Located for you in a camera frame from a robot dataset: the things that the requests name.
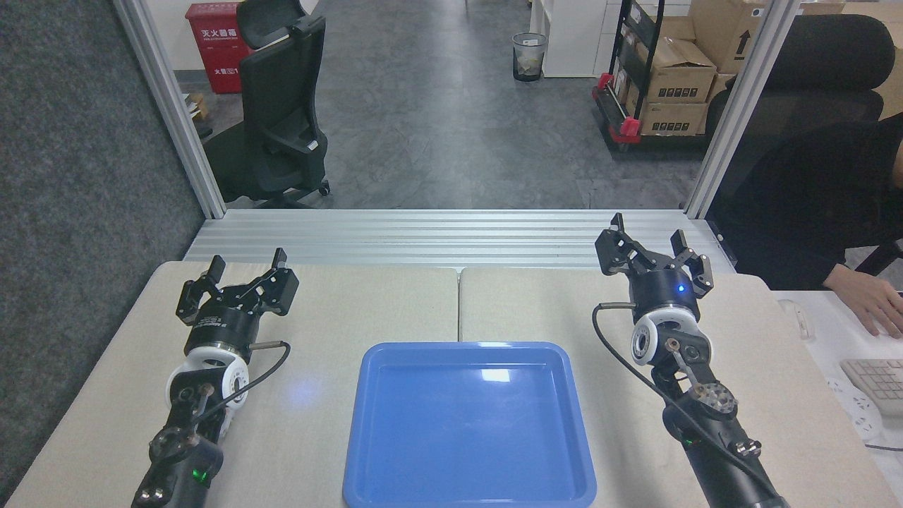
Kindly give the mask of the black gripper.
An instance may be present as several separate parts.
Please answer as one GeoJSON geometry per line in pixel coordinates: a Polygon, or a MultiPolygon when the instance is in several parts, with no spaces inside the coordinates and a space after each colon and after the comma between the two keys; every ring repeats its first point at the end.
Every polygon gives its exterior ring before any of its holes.
{"type": "Polygon", "coordinates": [[[239,287],[236,308],[209,300],[200,309],[201,297],[205,294],[213,299],[222,295],[217,286],[226,269],[222,257],[214,256],[199,279],[186,281],[176,309],[180,321],[191,327],[185,353],[201,346],[250,353],[250,345],[257,341],[262,314],[271,312],[285,316],[296,295],[300,282],[296,273],[288,269],[286,261],[284,249],[277,248],[271,269],[248,285],[239,287]]]}
{"type": "Polygon", "coordinates": [[[642,315],[665,306],[687,309],[698,322],[701,314],[697,297],[704,297],[714,287],[709,257],[690,248],[681,229],[671,235],[670,242],[674,257],[668,267],[673,270],[658,270],[660,254],[646,250],[626,234],[622,213],[614,214],[610,227],[603,229],[595,241],[602,273],[628,276],[630,301],[635,305],[634,324],[642,315]]]}

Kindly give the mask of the person's hand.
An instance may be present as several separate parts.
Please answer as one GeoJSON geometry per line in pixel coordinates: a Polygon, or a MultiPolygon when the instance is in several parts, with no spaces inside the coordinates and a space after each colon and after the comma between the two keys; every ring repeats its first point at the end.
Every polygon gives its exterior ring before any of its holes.
{"type": "Polygon", "coordinates": [[[823,286],[848,306],[872,337],[881,332],[902,337],[902,298],[889,282],[836,264],[823,286]]]}

